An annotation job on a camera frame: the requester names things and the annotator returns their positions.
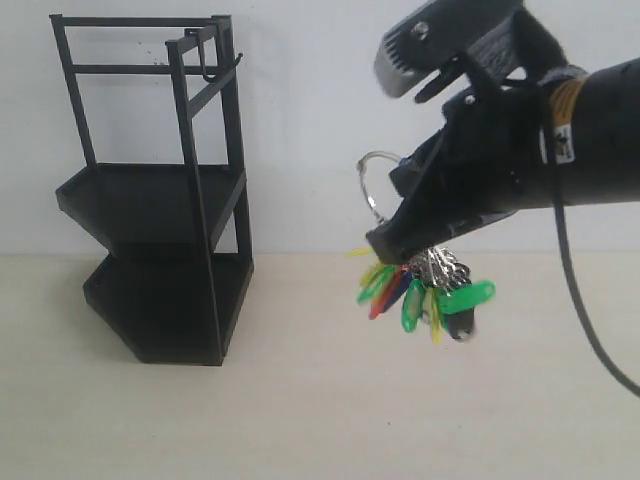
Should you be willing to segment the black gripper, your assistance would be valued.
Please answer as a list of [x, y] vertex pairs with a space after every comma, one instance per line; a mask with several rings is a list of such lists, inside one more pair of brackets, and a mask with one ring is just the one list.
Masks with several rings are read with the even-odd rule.
[[438, 30], [469, 86], [444, 104], [444, 131], [389, 173], [400, 205], [366, 234], [385, 263], [406, 263], [517, 211], [552, 206], [551, 97], [583, 78], [523, 4], [452, 5]]

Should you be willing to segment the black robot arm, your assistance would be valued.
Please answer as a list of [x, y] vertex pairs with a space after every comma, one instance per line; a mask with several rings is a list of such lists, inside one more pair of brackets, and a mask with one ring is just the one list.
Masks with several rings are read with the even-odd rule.
[[366, 236], [386, 263], [555, 200], [639, 197], [638, 61], [580, 68], [522, 1], [429, 1], [383, 35], [374, 72], [419, 104], [469, 81], [391, 171], [400, 205]]

